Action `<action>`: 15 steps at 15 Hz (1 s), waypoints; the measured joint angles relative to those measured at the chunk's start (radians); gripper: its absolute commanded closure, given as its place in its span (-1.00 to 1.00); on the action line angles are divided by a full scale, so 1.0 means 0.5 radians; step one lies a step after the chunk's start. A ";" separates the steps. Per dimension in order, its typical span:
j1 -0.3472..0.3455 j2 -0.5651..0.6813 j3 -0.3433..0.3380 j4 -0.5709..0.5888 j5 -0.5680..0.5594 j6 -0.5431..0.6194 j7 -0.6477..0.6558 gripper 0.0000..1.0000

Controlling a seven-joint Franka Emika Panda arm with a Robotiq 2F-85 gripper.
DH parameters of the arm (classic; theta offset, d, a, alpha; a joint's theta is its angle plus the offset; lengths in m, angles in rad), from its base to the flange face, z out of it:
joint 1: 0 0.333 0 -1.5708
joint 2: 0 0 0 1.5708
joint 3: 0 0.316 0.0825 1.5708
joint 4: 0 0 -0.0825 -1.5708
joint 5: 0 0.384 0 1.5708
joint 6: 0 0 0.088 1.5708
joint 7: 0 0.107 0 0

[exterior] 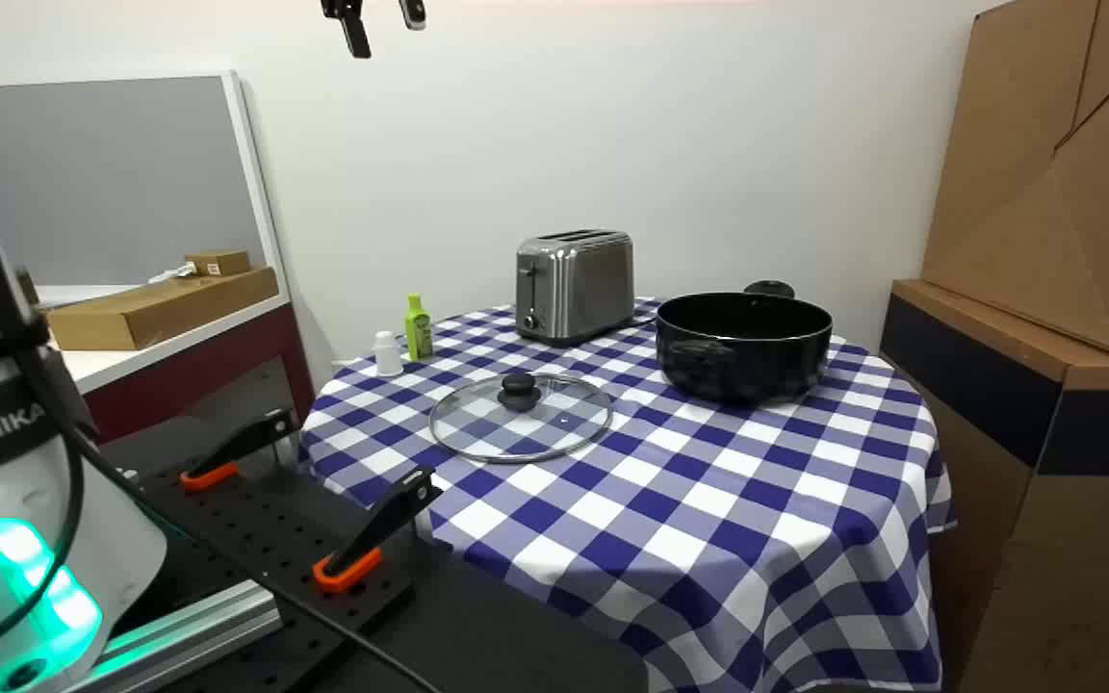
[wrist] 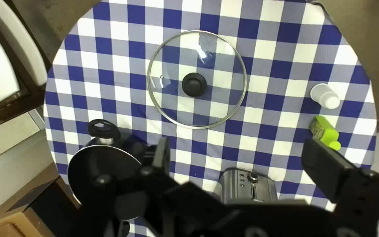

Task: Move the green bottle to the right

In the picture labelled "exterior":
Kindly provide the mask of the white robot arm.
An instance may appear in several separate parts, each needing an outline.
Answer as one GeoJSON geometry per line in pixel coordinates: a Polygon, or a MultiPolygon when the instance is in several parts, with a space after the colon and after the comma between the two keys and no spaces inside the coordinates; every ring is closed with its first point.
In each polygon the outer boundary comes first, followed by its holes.
{"type": "Polygon", "coordinates": [[[0,693],[98,693],[164,521],[92,442],[46,319],[0,250],[0,693]]]}

